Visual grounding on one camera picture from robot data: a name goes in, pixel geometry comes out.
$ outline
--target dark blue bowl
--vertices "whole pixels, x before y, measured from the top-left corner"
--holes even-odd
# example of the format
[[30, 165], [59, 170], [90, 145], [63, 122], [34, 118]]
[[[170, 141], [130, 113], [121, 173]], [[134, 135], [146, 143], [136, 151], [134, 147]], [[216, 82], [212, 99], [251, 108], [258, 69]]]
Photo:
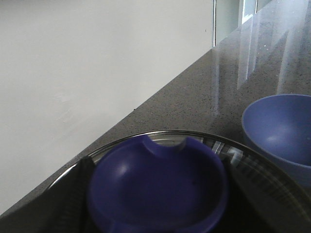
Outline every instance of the dark blue bowl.
[[311, 186], [311, 96], [264, 97], [245, 109], [242, 126], [249, 147]]
[[98, 163], [87, 203], [103, 232], [206, 233], [225, 210], [227, 185], [219, 157], [196, 139], [166, 147], [142, 135]]

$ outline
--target bowl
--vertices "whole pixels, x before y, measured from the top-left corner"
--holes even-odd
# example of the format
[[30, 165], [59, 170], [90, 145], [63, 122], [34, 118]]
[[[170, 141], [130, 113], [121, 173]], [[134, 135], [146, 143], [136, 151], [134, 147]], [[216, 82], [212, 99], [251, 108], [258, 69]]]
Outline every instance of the bowl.
[[224, 165], [208, 146], [191, 137], [163, 146], [140, 135], [101, 159], [87, 205], [102, 232], [207, 233], [227, 200]]
[[[310, 232], [311, 199], [305, 190], [264, 156], [227, 138], [182, 130], [147, 132], [111, 142], [88, 157], [97, 165], [120, 143], [140, 135], [148, 135], [157, 144], [169, 147], [191, 137], [210, 147], [221, 159], [228, 176], [230, 195], [225, 213], [213, 233], [240, 232], [241, 229], [243, 232]], [[66, 180], [69, 171], [78, 163], [56, 178], [48, 189]], [[267, 230], [265, 225], [271, 226], [273, 231]]]
[[242, 116], [244, 141], [311, 187], [311, 96], [285, 94], [250, 104]]

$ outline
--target bowl rim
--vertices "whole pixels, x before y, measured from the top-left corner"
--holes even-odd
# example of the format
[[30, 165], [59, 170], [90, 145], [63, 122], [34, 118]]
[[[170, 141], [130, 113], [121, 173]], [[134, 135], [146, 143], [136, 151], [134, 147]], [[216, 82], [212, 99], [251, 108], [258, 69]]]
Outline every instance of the bowl rim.
[[293, 161], [290, 161], [290, 160], [287, 160], [287, 159], [284, 159], [280, 156], [277, 156], [271, 152], [269, 152], [268, 150], [262, 148], [261, 146], [259, 146], [249, 135], [248, 131], [246, 130], [245, 128], [245, 124], [244, 124], [244, 119], [245, 119], [245, 114], [246, 112], [248, 111], [248, 109], [253, 106], [254, 104], [256, 104], [257, 102], [261, 102], [265, 99], [270, 99], [270, 98], [275, 98], [275, 97], [282, 97], [282, 96], [300, 96], [300, 97], [308, 97], [308, 98], [311, 98], [310, 95], [305, 95], [305, 94], [277, 94], [277, 95], [271, 95], [271, 96], [266, 96], [266, 97], [263, 97], [259, 100], [256, 100], [254, 102], [252, 102], [250, 105], [248, 105], [245, 110], [243, 111], [243, 114], [242, 114], [242, 128], [243, 128], [243, 132], [246, 134], [246, 136], [248, 137], [248, 139], [256, 146], [258, 147], [260, 150], [262, 150], [264, 153], [272, 156], [273, 158], [276, 158], [284, 163], [288, 163], [288, 164], [291, 164], [291, 165], [294, 165], [294, 166], [298, 166], [298, 167], [303, 167], [303, 168], [307, 168], [307, 169], [311, 169], [311, 165], [305, 165], [305, 164], [299, 164], [299, 163], [296, 163], [296, 162], [293, 162]]

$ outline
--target granite countertop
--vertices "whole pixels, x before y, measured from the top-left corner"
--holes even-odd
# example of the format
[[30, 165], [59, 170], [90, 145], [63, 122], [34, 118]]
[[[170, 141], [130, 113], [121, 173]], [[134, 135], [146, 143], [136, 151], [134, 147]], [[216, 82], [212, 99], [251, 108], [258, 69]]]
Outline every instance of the granite countertop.
[[180, 129], [242, 142], [247, 105], [273, 94], [311, 95], [310, 20], [311, 0], [272, 1], [4, 215], [38, 196], [80, 158], [129, 135]]

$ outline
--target light blue bowl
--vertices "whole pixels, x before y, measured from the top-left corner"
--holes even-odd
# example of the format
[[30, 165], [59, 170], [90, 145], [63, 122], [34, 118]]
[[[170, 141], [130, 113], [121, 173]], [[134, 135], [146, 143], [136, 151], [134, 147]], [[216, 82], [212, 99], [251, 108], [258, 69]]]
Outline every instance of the light blue bowl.
[[303, 187], [311, 187], [311, 96], [285, 94], [250, 104], [242, 116], [246, 145]]

